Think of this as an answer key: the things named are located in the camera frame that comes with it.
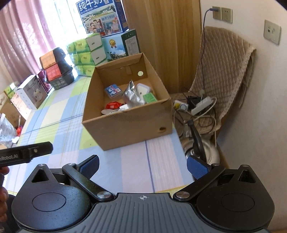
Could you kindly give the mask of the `person left hand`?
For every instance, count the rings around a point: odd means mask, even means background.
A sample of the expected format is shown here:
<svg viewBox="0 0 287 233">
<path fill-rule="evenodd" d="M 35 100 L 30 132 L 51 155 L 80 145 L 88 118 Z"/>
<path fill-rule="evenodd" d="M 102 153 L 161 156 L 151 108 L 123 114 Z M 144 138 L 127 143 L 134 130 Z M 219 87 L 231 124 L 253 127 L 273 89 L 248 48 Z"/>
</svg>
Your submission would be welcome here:
<svg viewBox="0 0 287 233">
<path fill-rule="evenodd" d="M 1 174 L 2 175 L 7 175 L 9 173 L 9 167 L 2 167 L 1 168 Z M 6 222 L 7 220 L 7 200 L 9 198 L 9 194 L 7 192 L 7 190 L 1 186 L 1 190 L 0 190 L 0 198 L 1 198 L 1 223 Z"/>
</svg>

